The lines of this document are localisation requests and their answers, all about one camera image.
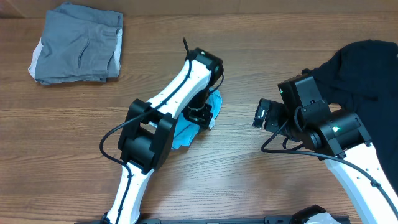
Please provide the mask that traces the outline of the light blue printed t-shirt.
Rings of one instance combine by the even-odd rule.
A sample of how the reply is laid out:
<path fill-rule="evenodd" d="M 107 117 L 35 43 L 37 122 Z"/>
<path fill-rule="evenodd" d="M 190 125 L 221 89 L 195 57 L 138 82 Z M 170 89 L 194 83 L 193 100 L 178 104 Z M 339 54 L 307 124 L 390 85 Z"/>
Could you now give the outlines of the light blue printed t-shirt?
<path fill-rule="evenodd" d="M 206 103 L 211 106 L 211 113 L 213 114 L 209 124 L 210 129 L 215 126 L 215 119 L 219 115 L 222 102 L 223 100 L 219 90 L 216 90 L 214 93 L 212 93 L 206 100 Z M 175 127 L 172 149 L 179 149 L 181 146 L 189 146 L 200 130 L 201 127 L 199 125 L 187 121 L 181 114 L 178 117 Z"/>

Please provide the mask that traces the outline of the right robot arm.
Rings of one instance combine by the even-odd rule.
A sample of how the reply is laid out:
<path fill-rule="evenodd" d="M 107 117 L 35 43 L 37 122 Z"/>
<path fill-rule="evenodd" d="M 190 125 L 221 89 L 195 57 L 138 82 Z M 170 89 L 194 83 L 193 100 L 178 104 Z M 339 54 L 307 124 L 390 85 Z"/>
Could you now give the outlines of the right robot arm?
<path fill-rule="evenodd" d="M 388 181 L 372 139 L 359 116 L 332 112 L 310 75 L 278 84 L 283 102 L 260 99 L 253 125 L 272 133 L 261 151 L 278 135 L 297 146 L 279 153 L 317 157 L 344 188 L 363 223 L 397 223 L 397 194 Z"/>

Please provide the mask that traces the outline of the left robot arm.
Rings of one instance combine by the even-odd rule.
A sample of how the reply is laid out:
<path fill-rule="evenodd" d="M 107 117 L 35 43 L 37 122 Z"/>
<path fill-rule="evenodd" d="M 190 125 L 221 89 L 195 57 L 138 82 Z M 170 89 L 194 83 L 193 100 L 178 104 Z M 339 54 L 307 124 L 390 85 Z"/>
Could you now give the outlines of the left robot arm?
<path fill-rule="evenodd" d="M 209 128 L 213 118 L 207 102 L 210 87 L 223 72 L 222 59 L 201 48 L 189 50 L 180 73 L 155 97 L 134 100 L 125 122 L 105 134 L 108 138 L 121 132 L 117 163 L 122 174 L 113 206 L 100 223 L 137 223 L 147 184 L 171 151 L 178 118 Z"/>

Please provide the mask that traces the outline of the black garment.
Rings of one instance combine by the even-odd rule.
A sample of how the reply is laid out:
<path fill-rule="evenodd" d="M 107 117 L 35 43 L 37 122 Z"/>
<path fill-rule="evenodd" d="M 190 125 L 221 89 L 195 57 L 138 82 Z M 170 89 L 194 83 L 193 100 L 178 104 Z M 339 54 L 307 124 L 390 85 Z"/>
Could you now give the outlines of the black garment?
<path fill-rule="evenodd" d="M 377 157 L 393 189 L 397 188 L 397 44 L 354 42 L 311 75 L 327 102 L 355 112 L 371 136 Z"/>

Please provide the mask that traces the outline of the folded grey shorts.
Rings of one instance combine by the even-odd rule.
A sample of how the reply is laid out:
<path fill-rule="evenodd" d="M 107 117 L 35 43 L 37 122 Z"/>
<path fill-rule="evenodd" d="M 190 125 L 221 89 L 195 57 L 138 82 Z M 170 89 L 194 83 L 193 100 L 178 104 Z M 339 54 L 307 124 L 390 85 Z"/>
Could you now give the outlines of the folded grey shorts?
<path fill-rule="evenodd" d="M 120 12 L 70 2 L 47 11 L 29 74 L 42 85 L 117 78 L 123 22 Z"/>

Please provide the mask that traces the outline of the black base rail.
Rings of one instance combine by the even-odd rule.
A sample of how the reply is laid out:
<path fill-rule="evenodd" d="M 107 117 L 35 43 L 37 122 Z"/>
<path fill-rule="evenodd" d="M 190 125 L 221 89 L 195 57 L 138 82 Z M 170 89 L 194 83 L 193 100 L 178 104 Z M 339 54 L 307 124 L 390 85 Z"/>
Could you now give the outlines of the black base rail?
<path fill-rule="evenodd" d="M 137 224 L 293 224 L 291 216 L 267 216 L 264 218 L 230 218 L 202 220 L 142 219 Z"/>

